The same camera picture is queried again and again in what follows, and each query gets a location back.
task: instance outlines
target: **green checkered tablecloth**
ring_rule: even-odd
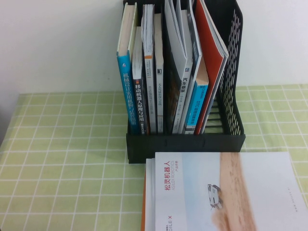
[[[238,87],[243,151],[289,151],[308,200],[308,85]],[[122,92],[20,95],[0,159],[3,231],[137,231],[144,165],[129,165]]]

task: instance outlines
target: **orange book cover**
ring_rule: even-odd
[[[194,132],[196,135],[200,134],[202,123],[203,120],[205,119],[206,109],[210,104],[210,98],[211,95],[213,94],[215,82],[218,78],[219,69],[223,61],[223,57],[220,55],[216,47],[215,41],[213,39],[201,1],[203,0],[197,0],[195,19],[209,83],[205,100]]]
[[[143,187],[143,199],[142,199],[142,214],[141,214],[141,231],[145,230],[145,180],[146,175],[144,175],[144,187]]]

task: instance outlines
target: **black book spine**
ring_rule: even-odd
[[[148,116],[146,110],[146,92],[144,87],[144,80],[141,79],[134,79],[134,92],[136,98],[136,105],[137,105],[137,115],[138,115],[138,122],[141,135],[148,135],[149,134],[149,123],[148,123]]]

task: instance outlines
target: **white wall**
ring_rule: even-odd
[[[308,1],[237,1],[244,18],[238,84],[308,83]]]
[[[308,2],[238,2],[238,85],[308,82]],[[19,93],[121,89],[121,14],[121,0],[0,1],[0,140]]]
[[[0,142],[19,93],[120,90],[121,0],[0,1]]]

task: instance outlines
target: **plastic file organizer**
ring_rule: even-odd
[[[163,11],[164,0],[124,0],[124,4],[138,4],[139,23],[143,4],[155,4],[155,12]],[[213,108],[218,114],[209,119],[208,124],[219,122],[220,133],[202,135],[132,135],[126,134],[129,163],[145,163],[146,158],[153,158],[155,152],[239,152],[245,140],[244,128],[235,100],[235,85],[239,65],[243,16],[235,0],[205,0],[211,17],[229,52],[224,74],[216,93],[217,104]],[[185,8],[187,0],[181,0]],[[163,22],[163,33],[166,25]]]

